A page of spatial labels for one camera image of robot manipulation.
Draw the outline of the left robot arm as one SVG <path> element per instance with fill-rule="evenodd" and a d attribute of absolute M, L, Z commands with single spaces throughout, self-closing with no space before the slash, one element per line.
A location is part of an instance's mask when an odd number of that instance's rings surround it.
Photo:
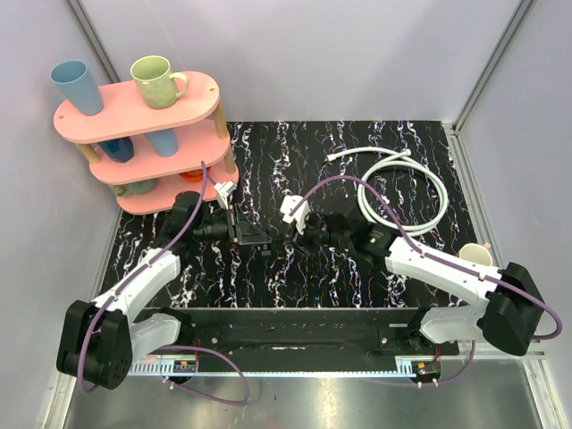
<path fill-rule="evenodd" d="M 186 352 L 194 340 L 190 315 L 163 307 L 142 321 L 150 300 L 175 280 L 199 242 L 223 240 L 267 255 L 272 239 L 237 208 L 209 214 L 195 191 L 179 194 L 152 248 L 137 267 L 90 302 L 76 300 L 63 321 L 56 368 L 62 374 L 108 390 L 118 387 L 131 365 L 163 346 Z"/>

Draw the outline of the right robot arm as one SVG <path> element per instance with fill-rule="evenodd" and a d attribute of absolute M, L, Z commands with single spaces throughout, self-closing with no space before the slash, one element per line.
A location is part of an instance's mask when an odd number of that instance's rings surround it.
<path fill-rule="evenodd" d="M 379 223 L 355 223 L 342 214 L 283 216 L 292 225 L 291 243 L 312 255 L 326 246 L 353 258 L 444 290 L 462 307 L 420 311 L 406 331 L 408 348 L 425 354 L 446 341 L 487 341 L 513 356 L 524 356 L 543 314 L 542 296 L 522 265 L 481 265 L 408 241 Z"/>

